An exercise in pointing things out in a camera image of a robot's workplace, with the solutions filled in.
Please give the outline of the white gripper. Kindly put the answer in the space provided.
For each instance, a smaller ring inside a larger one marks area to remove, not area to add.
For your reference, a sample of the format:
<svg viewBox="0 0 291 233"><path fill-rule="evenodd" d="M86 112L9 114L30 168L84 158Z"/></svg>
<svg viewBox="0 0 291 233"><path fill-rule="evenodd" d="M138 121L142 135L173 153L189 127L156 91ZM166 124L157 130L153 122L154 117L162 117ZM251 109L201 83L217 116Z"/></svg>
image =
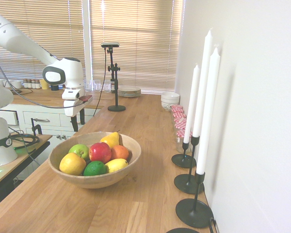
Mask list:
<svg viewBox="0 0 291 233"><path fill-rule="evenodd" d="M84 88L82 89L71 89L66 88L62 94L62 99L64 100L64 110L65 115L71 117L71 124L74 132L78 132L79 127L77 123L76 114L80 112L80 123L85 124L85 104L79 100L79 97L85 95Z"/></svg>

